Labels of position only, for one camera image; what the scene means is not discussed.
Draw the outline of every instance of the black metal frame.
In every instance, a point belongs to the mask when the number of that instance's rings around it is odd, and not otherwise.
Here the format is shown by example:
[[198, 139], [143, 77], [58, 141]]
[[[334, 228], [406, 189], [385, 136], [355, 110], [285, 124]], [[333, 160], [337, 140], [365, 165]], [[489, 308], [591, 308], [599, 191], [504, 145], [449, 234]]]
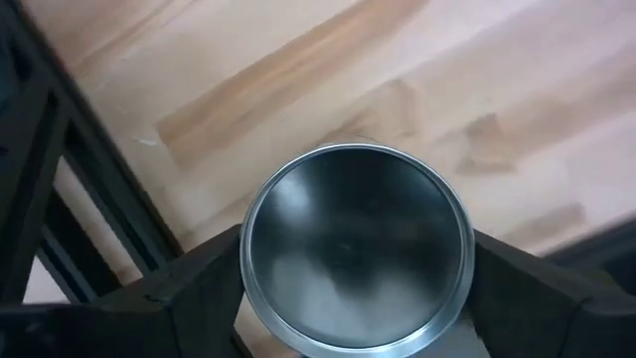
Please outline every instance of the black metal frame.
[[[142, 280], [122, 288], [53, 190], [61, 156], [144, 275]], [[12, 307], [9, 313], [22, 309], [29, 312], [19, 315], [27, 317], [25, 322], [58, 324], [60, 311], [68, 317], [88, 311], [87, 316], [93, 315], [95, 322], [102, 320], [101, 325], [79, 316], [74, 325], [85, 326], [86, 332], [101, 330], [105, 336], [113, 329], [110, 348], [96, 351], [99, 356], [117, 349], [130, 354], [128, 345], [117, 347], [122, 338], [115, 328], [149, 329], [150, 325], [156, 327], [156, 334], [145, 332], [147, 344], [137, 342], [132, 351], [179, 357], [220, 351], [224, 356], [250, 356], [232, 330], [242, 293], [234, 259], [238, 228], [184, 255], [17, 1], [0, 2], [0, 170], [0, 302], [22, 302], [37, 254], [70, 302], [92, 307], [23, 306]], [[210, 302], [201, 301], [202, 292]], [[193, 331], [192, 322], [199, 323], [199, 332]], [[20, 319], [14, 323], [12, 331], [20, 332]], [[139, 332], [132, 337], [140, 338]], [[27, 338], [17, 341], [31, 342]], [[171, 343], [162, 345], [157, 340]], [[64, 337], [56, 344], [58, 350], [77, 350], [67, 347]], [[40, 348], [40, 353], [51, 350]], [[94, 347], [85, 349], [89, 352]]]

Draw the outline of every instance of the metal rim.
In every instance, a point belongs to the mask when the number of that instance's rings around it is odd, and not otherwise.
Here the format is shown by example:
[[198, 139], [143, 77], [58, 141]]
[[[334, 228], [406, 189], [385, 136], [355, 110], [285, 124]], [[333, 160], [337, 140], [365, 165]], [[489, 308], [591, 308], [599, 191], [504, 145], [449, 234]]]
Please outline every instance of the metal rim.
[[[251, 260], [251, 234], [258, 209], [267, 193], [276, 183], [292, 169], [305, 160], [320, 154], [336, 150], [366, 149], [379, 151], [405, 160], [416, 169], [426, 175], [444, 194], [450, 202], [457, 225], [460, 230], [461, 258], [453, 289], [449, 292], [446, 302], [423, 326], [410, 333], [408, 336], [388, 344], [369, 348], [344, 348], [319, 342], [300, 333], [285, 322], [268, 304], [258, 283], [255, 281]], [[439, 174], [429, 168], [418, 159], [402, 153], [398, 150], [378, 144], [330, 144], [305, 153], [285, 164], [276, 171], [256, 193], [245, 215], [244, 223], [240, 229], [240, 272], [247, 299], [251, 303], [254, 312], [263, 324], [276, 337], [282, 340], [292, 349], [311, 356], [328, 356], [334, 358], [360, 357], [360, 358], [401, 358], [413, 355], [435, 341], [457, 319], [468, 297], [468, 291], [472, 283], [475, 261], [475, 239], [473, 229], [466, 215], [463, 205], [451, 187]]]

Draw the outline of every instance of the wood grain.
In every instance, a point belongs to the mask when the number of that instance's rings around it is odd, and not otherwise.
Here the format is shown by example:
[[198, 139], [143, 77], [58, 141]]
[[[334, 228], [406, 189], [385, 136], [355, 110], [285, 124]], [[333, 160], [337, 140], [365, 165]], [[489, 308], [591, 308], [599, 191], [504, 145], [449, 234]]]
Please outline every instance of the wood grain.
[[[24, 0], [186, 249], [293, 157], [420, 158], [473, 225], [545, 254], [636, 214], [632, 0]], [[56, 186], [138, 271], [61, 164]], [[256, 357], [294, 356], [247, 302]]]

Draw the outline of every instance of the wooden surface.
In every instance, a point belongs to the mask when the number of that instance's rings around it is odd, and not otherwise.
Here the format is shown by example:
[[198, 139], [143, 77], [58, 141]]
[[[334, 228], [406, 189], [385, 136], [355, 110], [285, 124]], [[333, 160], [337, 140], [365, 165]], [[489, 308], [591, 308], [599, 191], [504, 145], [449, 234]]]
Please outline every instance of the wooden surface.
[[[633, 0], [24, 0], [186, 249], [276, 168], [371, 138], [545, 253], [636, 212]], [[138, 272], [61, 163], [57, 186]], [[258, 357], [280, 345], [248, 304]]]

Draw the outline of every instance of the metal cup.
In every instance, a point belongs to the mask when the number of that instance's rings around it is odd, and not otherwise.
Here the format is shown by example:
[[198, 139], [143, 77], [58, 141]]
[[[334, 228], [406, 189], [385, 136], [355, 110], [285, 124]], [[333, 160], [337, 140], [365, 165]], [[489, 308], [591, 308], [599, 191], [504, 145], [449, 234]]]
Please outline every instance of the metal cup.
[[472, 227], [432, 169], [376, 144], [333, 144], [278, 170], [241, 231], [245, 292], [310, 357], [407, 357], [456, 320]]

